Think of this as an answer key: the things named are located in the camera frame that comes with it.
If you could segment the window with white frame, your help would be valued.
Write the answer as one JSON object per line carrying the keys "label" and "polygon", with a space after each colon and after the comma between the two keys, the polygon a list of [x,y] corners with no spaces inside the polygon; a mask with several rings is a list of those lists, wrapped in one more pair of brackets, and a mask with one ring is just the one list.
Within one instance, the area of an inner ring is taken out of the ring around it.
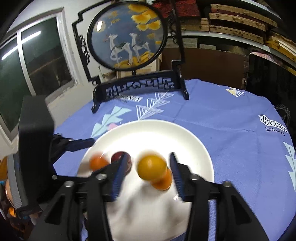
{"label": "window with white frame", "polygon": [[25,20],[1,42],[1,129],[8,142],[17,136],[22,100],[44,95],[51,104],[76,85],[66,43],[64,9]]}

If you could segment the round deer art screen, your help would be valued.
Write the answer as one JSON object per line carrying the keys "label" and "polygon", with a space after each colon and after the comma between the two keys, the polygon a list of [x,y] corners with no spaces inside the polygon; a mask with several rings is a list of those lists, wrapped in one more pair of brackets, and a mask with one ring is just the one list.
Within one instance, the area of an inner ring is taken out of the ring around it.
{"label": "round deer art screen", "polygon": [[[189,99],[181,74],[185,53],[176,3],[169,1],[169,8],[167,18],[158,8],[142,1],[100,1],[79,11],[72,29],[83,70],[94,85],[93,113],[103,102],[142,87],[180,90],[184,99]],[[168,38],[177,44],[179,59],[171,61],[170,70],[140,73],[162,54]],[[91,60],[129,75],[103,82],[100,76],[91,75]]]}

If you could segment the white round plate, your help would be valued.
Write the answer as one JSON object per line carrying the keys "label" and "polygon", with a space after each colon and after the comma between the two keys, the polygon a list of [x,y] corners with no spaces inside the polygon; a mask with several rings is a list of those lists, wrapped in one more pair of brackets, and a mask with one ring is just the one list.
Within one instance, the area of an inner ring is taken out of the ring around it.
{"label": "white round plate", "polygon": [[170,154],[192,173],[214,181],[211,157],[202,142],[184,127],[164,120],[125,123],[103,134],[84,155],[77,175],[92,174],[90,160],[111,161],[129,154],[130,170],[119,196],[106,205],[114,240],[173,240],[184,235],[191,203],[178,196],[171,175]]}

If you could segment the dark red plum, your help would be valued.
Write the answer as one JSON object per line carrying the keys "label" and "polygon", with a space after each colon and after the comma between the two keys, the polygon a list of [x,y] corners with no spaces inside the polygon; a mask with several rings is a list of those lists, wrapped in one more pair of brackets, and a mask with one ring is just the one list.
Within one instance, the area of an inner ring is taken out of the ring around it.
{"label": "dark red plum", "polygon": [[114,153],[112,155],[112,157],[111,157],[111,163],[119,161],[122,156],[127,156],[128,157],[126,172],[125,172],[126,174],[128,174],[131,171],[131,168],[132,168],[132,160],[131,160],[130,155],[127,152],[119,151],[119,152]]}

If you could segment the yellow-orange tangerine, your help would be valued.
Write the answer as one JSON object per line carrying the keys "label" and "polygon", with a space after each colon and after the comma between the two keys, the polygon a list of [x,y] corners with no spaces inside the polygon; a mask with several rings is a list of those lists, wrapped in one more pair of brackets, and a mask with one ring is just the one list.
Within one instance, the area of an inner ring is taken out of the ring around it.
{"label": "yellow-orange tangerine", "polygon": [[158,181],[163,178],[166,171],[165,159],[156,154],[142,155],[137,162],[137,173],[145,181]]}

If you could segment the white wall shelf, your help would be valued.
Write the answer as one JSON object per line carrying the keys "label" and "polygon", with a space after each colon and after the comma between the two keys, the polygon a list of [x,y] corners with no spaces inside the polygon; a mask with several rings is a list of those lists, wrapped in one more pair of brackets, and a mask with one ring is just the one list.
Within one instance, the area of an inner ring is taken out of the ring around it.
{"label": "white wall shelf", "polygon": [[167,19],[176,11],[182,36],[261,52],[295,73],[295,25],[275,1],[150,1]]}

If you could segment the blue patterned tablecloth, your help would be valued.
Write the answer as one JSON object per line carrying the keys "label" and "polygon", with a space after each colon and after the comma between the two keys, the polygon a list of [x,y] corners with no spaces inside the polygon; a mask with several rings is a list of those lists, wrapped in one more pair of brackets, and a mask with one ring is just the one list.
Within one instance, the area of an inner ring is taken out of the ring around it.
{"label": "blue patterned tablecloth", "polygon": [[88,177],[89,159],[129,153],[132,169],[119,197],[107,204],[114,240],[171,240],[184,236],[190,203],[175,185],[156,190],[137,173],[141,155],[155,153],[203,179],[230,181],[269,240],[278,240],[295,216],[295,148],[284,122],[264,97],[201,80],[180,91],[133,89],[91,111],[92,102],[56,128],[66,138],[94,138],[90,149],[66,152],[54,165],[62,176]]}

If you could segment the orange tangerine with stem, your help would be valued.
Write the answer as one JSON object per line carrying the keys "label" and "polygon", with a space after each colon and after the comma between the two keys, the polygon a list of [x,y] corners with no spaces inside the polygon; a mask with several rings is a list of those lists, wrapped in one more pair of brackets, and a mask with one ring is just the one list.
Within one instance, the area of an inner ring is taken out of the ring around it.
{"label": "orange tangerine with stem", "polygon": [[152,182],[151,185],[160,191],[166,191],[170,188],[172,183],[172,173],[169,168],[167,168],[165,175],[158,181]]}

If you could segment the small orange tangerine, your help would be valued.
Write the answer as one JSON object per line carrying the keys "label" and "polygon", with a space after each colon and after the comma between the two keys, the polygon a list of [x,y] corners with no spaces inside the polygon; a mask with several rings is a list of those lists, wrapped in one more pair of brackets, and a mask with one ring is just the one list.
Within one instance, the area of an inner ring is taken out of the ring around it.
{"label": "small orange tangerine", "polygon": [[101,153],[97,153],[91,156],[89,160],[89,168],[92,171],[100,170],[101,168],[109,165],[109,161]]}

